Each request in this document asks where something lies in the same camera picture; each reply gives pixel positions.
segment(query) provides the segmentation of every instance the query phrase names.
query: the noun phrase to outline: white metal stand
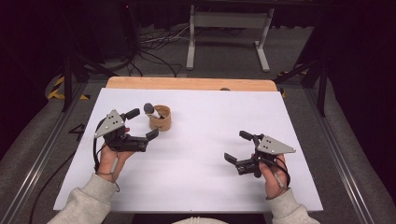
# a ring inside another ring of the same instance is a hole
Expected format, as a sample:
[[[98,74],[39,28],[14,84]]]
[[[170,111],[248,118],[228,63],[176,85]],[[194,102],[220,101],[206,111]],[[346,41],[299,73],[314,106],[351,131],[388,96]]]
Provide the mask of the white metal stand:
[[[227,28],[251,28],[262,29],[262,39],[255,41],[255,48],[259,55],[263,72],[269,72],[270,67],[265,58],[263,46],[270,28],[271,19],[273,18],[274,9],[268,10],[268,13],[222,13],[222,12],[200,12],[195,11],[191,6],[190,15],[190,43],[187,55],[187,70],[194,67],[195,54],[195,27],[227,27]]]

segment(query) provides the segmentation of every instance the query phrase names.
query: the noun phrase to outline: gray sleeve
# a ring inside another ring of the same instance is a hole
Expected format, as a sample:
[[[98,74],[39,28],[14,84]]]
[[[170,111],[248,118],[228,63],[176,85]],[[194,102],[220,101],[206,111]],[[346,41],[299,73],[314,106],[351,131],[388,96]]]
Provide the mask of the gray sleeve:
[[[96,174],[82,189],[73,189],[67,204],[49,223],[102,223],[110,212],[110,200],[116,191],[115,184]]]
[[[288,189],[284,194],[268,200],[268,203],[274,215],[273,224],[319,223],[308,215],[305,206],[296,202],[292,189]]]

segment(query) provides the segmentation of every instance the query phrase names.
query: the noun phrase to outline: metal frame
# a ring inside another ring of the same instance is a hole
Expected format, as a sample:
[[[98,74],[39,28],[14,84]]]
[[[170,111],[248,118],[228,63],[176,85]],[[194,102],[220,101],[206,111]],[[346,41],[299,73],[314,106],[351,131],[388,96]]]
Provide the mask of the metal frame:
[[[374,223],[370,211],[361,196],[361,192],[356,184],[355,178],[349,171],[347,162],[345,161],[344,156],[341,153],[341,149],[337,144],[337,141],[332,133],[329,123],[327,122],[326,118],[323,118],[320,112],[317,110],[316,104],[318,102],[316,100],[314,91],[312,89],[305,89],[305,94],[313,111],[315,111],[315,115],[318,119],[318,123],[320,124],[321,129],[325,133],[326,139],[330,146],[330,154],[332,155],[332,160],[334,161],[337,171],[341,176],[341,180],[344,183],[346,192],[349,195],[350,201],[352,201],[352,205],[355,208],[356,214],[358,215],[360,222],[364,224]]]
[[[270,8],[268,13],[222,13],[195,11],[195,6],[191,5],[190,42],[186,65],[187,70],[192,70],[194,67],[195,27],[227,27],[262,29],[262,38],[260,41],[255,41],[254,45],[259,56],[262,71],[269,72],[270,67],[265,57],[263,46],[273,15],[273,8]]]
[[[78,99],[78,97],[84,92],[86,84],[78,83],[73,95],[74,99]],[[52,130],[51,134],[45,145],[41,148],[40,154],[35,160],[34,165],[30,169],[28,175],[23,181],[20,189],[18,190],[17,195],[9,206],[8,210],[3,216],[3,219],[0,223],[15,223],[18,218],[19,213],[21,212],[23,206],[26,204],[30,194],[32,193],[35,184],[38,181],[38,178],[41,176],[44,168],[48,160],[50,159],[50,155],[52,154],[53,149],[55,148],[55,144],[58,140],[58,137],[63,129],[64,125],[67,122],[70,114],[73,111],[73,108],[77,104],[77,100],[72,101],[68,109],[61,114],[61,116],[56,121],[55,127]]]

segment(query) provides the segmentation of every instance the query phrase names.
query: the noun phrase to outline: wooden table edge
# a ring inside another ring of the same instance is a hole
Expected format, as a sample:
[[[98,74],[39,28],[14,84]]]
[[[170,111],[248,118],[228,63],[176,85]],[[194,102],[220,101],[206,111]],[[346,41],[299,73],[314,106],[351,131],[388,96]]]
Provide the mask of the wooden table edge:
[[[111,77],[106,88],[143,90],[277,91],[272,80],[193,77]]]

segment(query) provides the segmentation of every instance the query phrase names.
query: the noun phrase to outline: cardboard cup sleeve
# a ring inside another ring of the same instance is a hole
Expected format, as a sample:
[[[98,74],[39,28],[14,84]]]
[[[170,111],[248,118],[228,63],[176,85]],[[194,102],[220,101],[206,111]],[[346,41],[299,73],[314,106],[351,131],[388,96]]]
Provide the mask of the cardboard cup sleeve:
[[[158,128],[160,132],[168,131],[171,128],[171,109],[166,105],[155,105],[154,109],[157,110],[163,119],[148,116],[150,129]]]

